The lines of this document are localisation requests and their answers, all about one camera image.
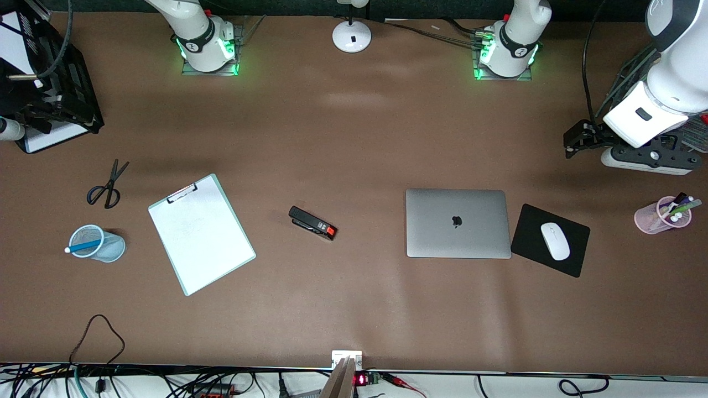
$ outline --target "clipboard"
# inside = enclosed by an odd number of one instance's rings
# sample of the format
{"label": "clipboard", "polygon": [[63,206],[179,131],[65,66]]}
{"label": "clipboard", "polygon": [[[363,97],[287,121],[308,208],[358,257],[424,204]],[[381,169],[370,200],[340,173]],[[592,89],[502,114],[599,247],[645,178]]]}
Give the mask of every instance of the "clipboard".
{"label": "clipboard", "polygon": [[147,211],[187,296],[256,257],[216,174]]}

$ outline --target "white round device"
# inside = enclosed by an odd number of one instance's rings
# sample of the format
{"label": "white round device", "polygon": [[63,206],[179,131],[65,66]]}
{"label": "white round device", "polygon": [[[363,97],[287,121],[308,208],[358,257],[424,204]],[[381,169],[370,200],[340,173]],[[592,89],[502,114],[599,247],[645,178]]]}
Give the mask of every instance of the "white round device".
{"label": "white round device", "polygon": [[338,49],[344,52],[359,52],[369,47],[371,30],[363,22],[342,22],[334,28],[332,41]]}

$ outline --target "blue marker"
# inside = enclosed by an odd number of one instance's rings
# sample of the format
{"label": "blue marker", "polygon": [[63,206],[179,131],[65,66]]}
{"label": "blue marker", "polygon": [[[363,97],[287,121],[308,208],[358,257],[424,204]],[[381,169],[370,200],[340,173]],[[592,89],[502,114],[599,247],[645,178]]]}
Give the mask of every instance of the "blue marker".
{"label": "blue marker", "polygon": [[74,253],[75,251],[90,249],[91,247],[96,247],[101,244],[101,240],[97,239],[95,241],[88,241],[86,243],[75,244],[64,249],[64,253]]}

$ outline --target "computer mouse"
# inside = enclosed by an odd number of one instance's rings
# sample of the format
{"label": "computer mouse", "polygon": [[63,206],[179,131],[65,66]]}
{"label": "computer mouse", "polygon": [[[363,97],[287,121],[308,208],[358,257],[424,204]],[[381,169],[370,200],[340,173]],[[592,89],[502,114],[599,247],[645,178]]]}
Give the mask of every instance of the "computer mouse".
{"label": "computer mouse", "polygon": [[565,260],[571,255],[568,239],[566,239],[566,235],[558,224],[555,222],[543,224],[541,226],[541,235],[543,235],[548,251],[555,261]]}

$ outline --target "pen holder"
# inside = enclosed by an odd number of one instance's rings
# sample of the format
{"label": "pen holder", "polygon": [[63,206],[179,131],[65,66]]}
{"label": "pen holder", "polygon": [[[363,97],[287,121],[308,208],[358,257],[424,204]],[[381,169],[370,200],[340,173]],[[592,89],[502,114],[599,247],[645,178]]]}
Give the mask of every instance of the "pen holder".
{"label": "pen holder", "polygon": [[684,217],[678,219],[677,222],[671,222],[667,216],[665,219],[661,218],[663,213],[661,213],[662,207],[667,207],[675,196],[664,196],[658,202],[652,203],[649,206],[643,207],[634,213],[634,223],[636,227],[639,228],[645,234],[658,234],[659,232],[666,231],[673,228],[683,228],[689,223],[691,223],[691,210],[688,210]]}
{"label": "pen holder", "polygon": [[125,251],[125,240],[118,235],[102,230],[98,225],[84,225],[74,231],[69,238],[69,246],[99,240],[98,246],[89,247],[73,252],[79,258],[92,258],[104,263],[112,263],[118,260]]}

